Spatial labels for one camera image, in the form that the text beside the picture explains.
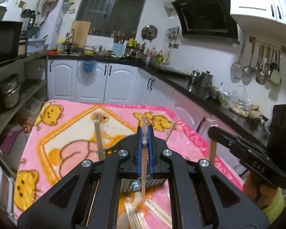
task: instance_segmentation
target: pink tablecloth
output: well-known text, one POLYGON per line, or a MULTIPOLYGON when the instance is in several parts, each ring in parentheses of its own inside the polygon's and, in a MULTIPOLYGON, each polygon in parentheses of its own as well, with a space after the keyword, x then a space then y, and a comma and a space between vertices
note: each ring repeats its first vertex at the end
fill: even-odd
MULTIPOLYGON (((14 190, 16 219, 80 161, 87 158, 98 160, 94 122, 91 118, 97 111, 106 115, 106 121, 101 128, 105 148, 112 147, 125 136, 136 133, 142 116, 147 117, 153 125, 155 136, 164 139, 176 116, 170 109, 159 106, 92 105, 63 100, 47 102, 33 127, 18 169, 14 190)), ((181 119, 178 119, 167 145, 192 161, 206 158, 208 153, 206 141, 181 119)), ((215 166, 235 186, 242 189, 243 181, 219 157, 215 159, 215 166)), ((168 194, 167 183, 148 192, 148 195, 170 214, 168 194)), ((132 199, 136 199, 138 193, 131 195, 132 199)), ((121 198, 118 228, 127 229, 127 217, 122 201, 121 198)), ((148 210, 144 211, 144 215, 150 228, 167 228, 148 210)))

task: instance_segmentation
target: cutting board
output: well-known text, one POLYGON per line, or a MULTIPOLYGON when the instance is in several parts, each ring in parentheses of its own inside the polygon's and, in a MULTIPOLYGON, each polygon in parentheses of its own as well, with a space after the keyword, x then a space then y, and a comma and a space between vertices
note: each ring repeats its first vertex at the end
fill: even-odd
POLYGON ((78 44, 79 48, 83 48, 86 45, 88 33, 91 22, 74 21, 72 23, 72 29, 74 29, 74 47, 78 44))

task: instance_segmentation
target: countertop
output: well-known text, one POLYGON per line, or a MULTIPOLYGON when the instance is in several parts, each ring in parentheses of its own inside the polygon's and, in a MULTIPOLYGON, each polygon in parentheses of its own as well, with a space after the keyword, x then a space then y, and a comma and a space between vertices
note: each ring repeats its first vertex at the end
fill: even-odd
POLYGON ((234 131, 236 131, 240 136, 251 140, 258 145, 264 147, 267 145, 269 134, 266 132, 263 124, 252 123, 249 119, 239 116, 231 110, 223 108, 219 101, 215 101, 209 97, 207 89, 198 85, 189 85, 189 80, 187 78, 168 75, 167 73, 163 73, 162 71, 156 70, 153 67, 146 66, 142 63, 139 63, 138 61, 133 61, 130 59, 72 55, 49 56, 49 59, 96 60, 98 62, 117 63, 142 68, 151 75, 156 76, 157 78, 175 88, 187 98, 201 106, 207 112, 214 114, 234 131))

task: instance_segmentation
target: metal shelf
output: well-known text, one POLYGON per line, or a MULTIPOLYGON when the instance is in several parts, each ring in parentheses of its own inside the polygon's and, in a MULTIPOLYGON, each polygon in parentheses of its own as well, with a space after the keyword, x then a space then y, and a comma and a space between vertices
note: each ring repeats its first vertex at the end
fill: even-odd
POLYGON ((46 80, 25 80, 21 83, 19 91, 20 101, 18 105, 12 109, 0 111, 0 134, 18 110, 46 83, 46 80))
POLYGON ((16 64, 16 63, 23 63, 23 62, 28 62, 31 61, 33 59, 38 59, 38 58, 42 58, 44 56, 47 55, 47 52, 42 52, 42 53, 36 53, 36 54, 32 54, 32 55, 28 55, 26 58, 24 59, 17 59, 14 62, 8 63, 3 65, 2 67, 0 67, 0 72, 8 69, 12 64, 16 64))

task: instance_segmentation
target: silver screw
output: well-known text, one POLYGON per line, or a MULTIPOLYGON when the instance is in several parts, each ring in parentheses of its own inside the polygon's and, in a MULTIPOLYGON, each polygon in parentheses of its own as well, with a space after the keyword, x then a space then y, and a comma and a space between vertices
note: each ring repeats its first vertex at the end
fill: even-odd
POLYGON ((126 151, 126 150, 120 150, 120 151, 119 151, 119 155, 120 155, 121 157, 125 157, 125 156, 127 156, 127 154, 128 154, 128 151, 126 151))
POLYGON ((83 167, 89 167, 91 165, 91 161, 90 160, 84 160, 82 161, 82 166, 83 167))
POLYGON ((200 164, 202 167, 208 167, 208 166, 209 166, 208 160, 205 160, 205 159, 200 160, 200 161, 199 161, 199 164, 200 164))
POLYGON ((173 152, 171 150, 166 149, 163 151, 163 154, 164 156, 170 156, 171 154, 173 154, 173 152))

